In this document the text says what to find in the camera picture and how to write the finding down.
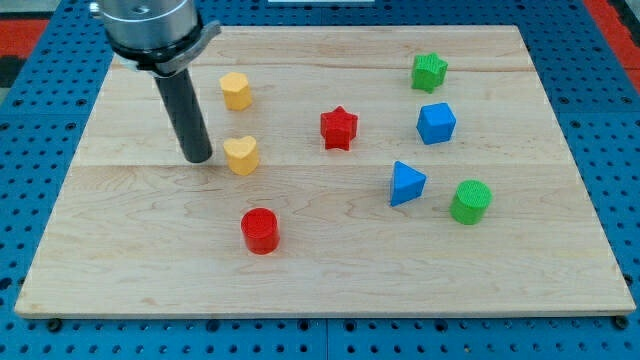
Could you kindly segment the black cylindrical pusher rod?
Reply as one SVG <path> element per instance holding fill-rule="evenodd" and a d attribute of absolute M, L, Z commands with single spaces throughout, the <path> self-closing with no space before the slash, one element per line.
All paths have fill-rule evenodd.
<path fill-rule="evenodd" d="M 185 159 L 190 163 L 208 160 L 213 149 L 189 71 L 156 78 L 155 83 Z"/>

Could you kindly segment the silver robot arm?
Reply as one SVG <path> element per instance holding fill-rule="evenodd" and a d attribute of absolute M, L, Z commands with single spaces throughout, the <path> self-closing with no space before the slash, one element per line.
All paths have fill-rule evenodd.
<path fill-rule="evenodd" d="M 185 159 L 208 160 L 213 148 L 189 64 L 221 33 L 220 22 L 205 22 L 192 0 L 96 0 L 89 11 L 123 64 L 154 77 Z"/>

